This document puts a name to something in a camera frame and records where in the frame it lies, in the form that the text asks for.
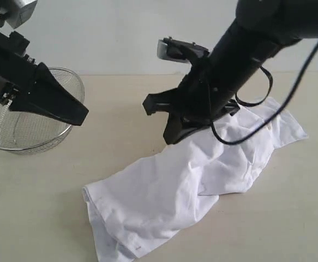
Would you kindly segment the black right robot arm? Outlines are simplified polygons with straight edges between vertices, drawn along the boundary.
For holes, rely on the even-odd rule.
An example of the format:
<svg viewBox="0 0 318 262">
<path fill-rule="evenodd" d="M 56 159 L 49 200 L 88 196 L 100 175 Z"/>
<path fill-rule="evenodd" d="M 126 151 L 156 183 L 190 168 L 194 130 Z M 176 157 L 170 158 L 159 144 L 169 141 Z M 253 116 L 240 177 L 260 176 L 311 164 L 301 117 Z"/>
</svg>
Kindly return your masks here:
<svg viewBox="0 0 318 262">
<path fill-rule="evenodd" d="M 213 50 L 172 38 L 158 41 L 162 60 L 190 63 L 176 88 L 149 94 L 146 114 L 167 112 L 163 133 L 174 145 L 234 115 L 247 102 L 237 92 L 263 64 L 303 39 L 318 39 L 318 1 L 238 1 L 232 24 Z"/>
</svg>

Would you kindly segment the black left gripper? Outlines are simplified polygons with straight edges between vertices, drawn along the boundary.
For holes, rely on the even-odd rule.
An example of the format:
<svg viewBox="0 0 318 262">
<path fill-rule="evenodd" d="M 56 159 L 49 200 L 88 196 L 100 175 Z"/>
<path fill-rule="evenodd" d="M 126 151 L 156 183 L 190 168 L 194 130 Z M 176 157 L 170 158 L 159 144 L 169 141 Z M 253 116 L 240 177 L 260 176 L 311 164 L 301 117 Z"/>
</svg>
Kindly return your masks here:
<svg viewBox="0 0 318 262">
<path fill-rule="evenodd" d="M 72 96 L 44 63 L 26 54 L 29 40 L 16 31 L 0 32 L 0 104 L 81 126 L 89 110 Z"/>
</svg>

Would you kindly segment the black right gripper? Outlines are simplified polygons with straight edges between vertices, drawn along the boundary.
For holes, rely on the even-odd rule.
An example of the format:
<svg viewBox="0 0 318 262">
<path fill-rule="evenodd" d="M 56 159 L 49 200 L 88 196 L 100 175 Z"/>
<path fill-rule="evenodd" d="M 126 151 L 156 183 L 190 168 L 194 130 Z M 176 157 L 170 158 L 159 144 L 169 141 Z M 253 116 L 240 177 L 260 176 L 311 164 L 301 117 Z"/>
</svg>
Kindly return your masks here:
<svg viewBox="0 0 318 262">
<path fill-rule="evenodd" d="M 169 113 L 163 138 L 167 145 L 175 145 L 209 128 L 208 120 L 224 114 L 224 107 L 241 87 L 237 74 L 234 67 L 196 61 L 176 88 L 148 94 L 143 108 L 148 116 Z"/>
</svg>

